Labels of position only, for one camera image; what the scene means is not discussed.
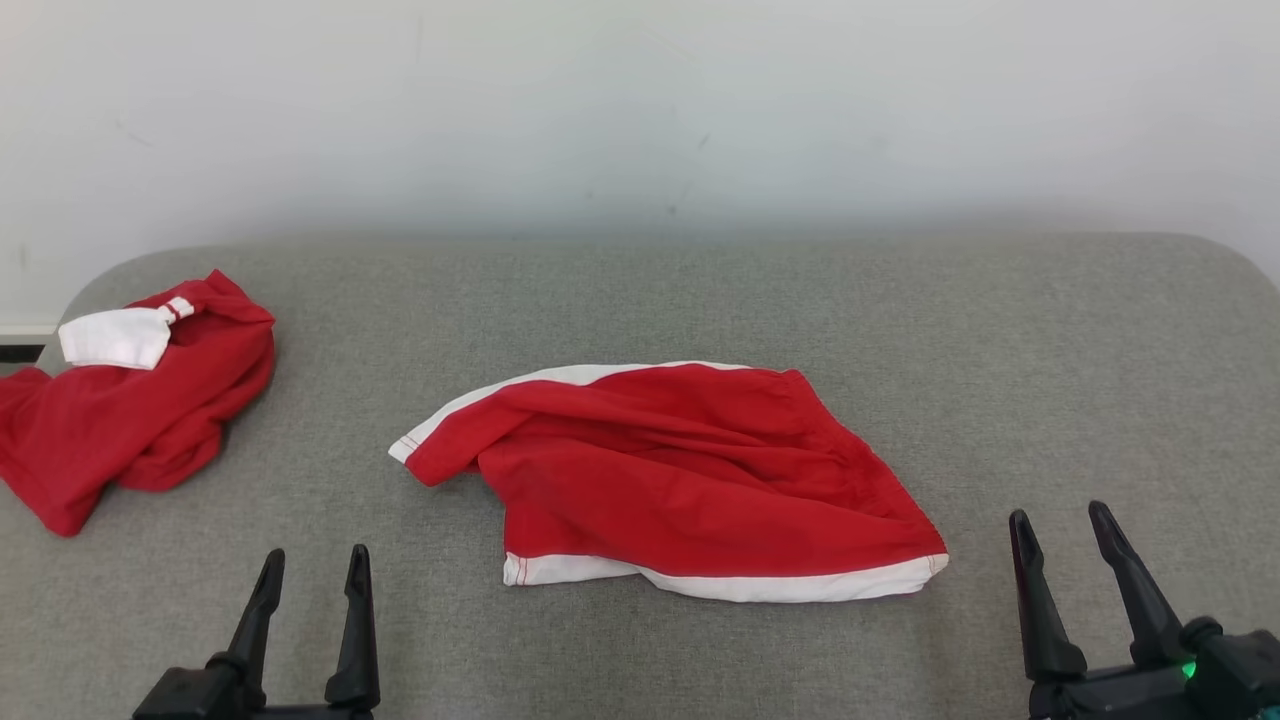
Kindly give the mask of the red basketball jersey shirt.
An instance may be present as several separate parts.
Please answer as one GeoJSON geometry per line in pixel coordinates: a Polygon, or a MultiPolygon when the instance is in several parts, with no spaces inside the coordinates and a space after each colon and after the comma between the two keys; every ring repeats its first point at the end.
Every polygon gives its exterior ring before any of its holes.
{"type": "Polygon", "coordinates": [[[218,270],[63,323],[63,372],[0,377],[0,480],[60,537],[82,530],[110,484],[178,487],[268,387],[274,324],[218,270]]]}

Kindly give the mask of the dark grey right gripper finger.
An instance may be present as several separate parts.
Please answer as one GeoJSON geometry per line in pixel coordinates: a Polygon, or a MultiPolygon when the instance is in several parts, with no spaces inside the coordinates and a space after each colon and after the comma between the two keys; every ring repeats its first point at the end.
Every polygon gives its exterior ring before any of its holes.
{"type": "Polygon", "coordinates": [[[1009,533],[1025,675],[1034,683],[1078,679],[1087,670],[1085,656],[1068,638],[1044,577],[1043,550],[1024,510],[1010,514],[1009,533]]]}
{"type": "Polygon", "coordinates": [[[1133,662],[1143,669],[1188,664],[1190,655],[1180,642],[1183,624],[1111,509],[1092,500],[1088,514],[1100,553],[1112,569],[1123,598],[1133,662]]]}

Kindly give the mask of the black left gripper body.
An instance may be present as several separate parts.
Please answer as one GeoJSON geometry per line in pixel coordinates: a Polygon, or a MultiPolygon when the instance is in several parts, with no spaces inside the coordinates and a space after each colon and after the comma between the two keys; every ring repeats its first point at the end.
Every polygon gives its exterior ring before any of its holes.
{"type": "Polygon", "coordinates": [[[342,694],[335,703],[276,705],[266,703],[261,691],[236,692],[236,720],[374,720],[378,691],[342,694]]]}

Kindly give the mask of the grey fabric sofa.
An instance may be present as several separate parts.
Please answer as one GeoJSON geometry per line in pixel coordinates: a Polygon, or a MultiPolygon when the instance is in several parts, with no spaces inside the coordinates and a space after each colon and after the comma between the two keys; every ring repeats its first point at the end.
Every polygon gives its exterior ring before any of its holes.
{"type": "Polygon", "coordinates": [[[67,315],[211,269],[275,315],[271,384],[196,478],[115,489],[74,538],[0,486],[0,720],[128,720],[227,646],[278,547],[268,698],[323,697],[365,543],[378,720],[1025,720],[1014,509],[1091,665],[1129,659],[1093,498],[1183,618],[1280,635],[1280,292],[1210,241],[180,249],[104,272],[67,315]],[[672,360],[803,372],[948,568],[860,603],[507,588],[485,484],[430,489],[388,454],[497,380],[672,360]]]}

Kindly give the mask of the red shorts with white trim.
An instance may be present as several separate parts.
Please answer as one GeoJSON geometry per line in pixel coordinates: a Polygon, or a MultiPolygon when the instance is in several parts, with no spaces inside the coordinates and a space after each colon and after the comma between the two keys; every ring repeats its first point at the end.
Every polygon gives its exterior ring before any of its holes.
{"type": "Polygon", "coordinates": [[[428,487],[479,474],[502,502],[503,582],[643,577],[736,603],[911,594],[938,529],[804,374],[586,364],[461,395],[389,455],[428,487]]]}

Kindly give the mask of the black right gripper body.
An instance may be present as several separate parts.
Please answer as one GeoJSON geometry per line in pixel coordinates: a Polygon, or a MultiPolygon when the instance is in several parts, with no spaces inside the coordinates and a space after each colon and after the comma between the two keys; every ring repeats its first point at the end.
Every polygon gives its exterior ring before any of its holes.
{"type": "Polygon", "coordinates": [[[1201,720],[1185,693],[1193,660],[1166,667],[1110,667],[1078,674],[1028,664],[1029,720],[1201,720]]]}

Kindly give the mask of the dark wall baseboard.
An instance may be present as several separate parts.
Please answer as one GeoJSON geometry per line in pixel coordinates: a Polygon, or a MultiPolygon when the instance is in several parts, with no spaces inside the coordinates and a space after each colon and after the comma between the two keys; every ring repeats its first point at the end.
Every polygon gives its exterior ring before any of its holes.
{"type": "Polygon", "coordinates": [[[36,363],[55,337],[55,325],[0,323],[0,364],[36,363]]]}

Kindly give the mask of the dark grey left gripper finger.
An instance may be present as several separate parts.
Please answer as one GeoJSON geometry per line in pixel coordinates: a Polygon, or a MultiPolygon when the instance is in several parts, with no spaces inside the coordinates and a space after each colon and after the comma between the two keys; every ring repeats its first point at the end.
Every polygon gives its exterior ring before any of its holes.
{"type": "Polygon", "coordinates": [[[285,571],[285,551],[275,548],[264,561],[250,600],[225,651],[215,653],[209,666],[234,670],[247,691],[262,691],[262,671],[270,620],[276,611],[285,571]]]}
{"type": "Polygon", "coordinates": [[[344,596],[347,611],[339,657],[324,700],[334,710],[372,711],[381,702],[381,684],[370,553],[365,544],[352,548],[344,596]]]}

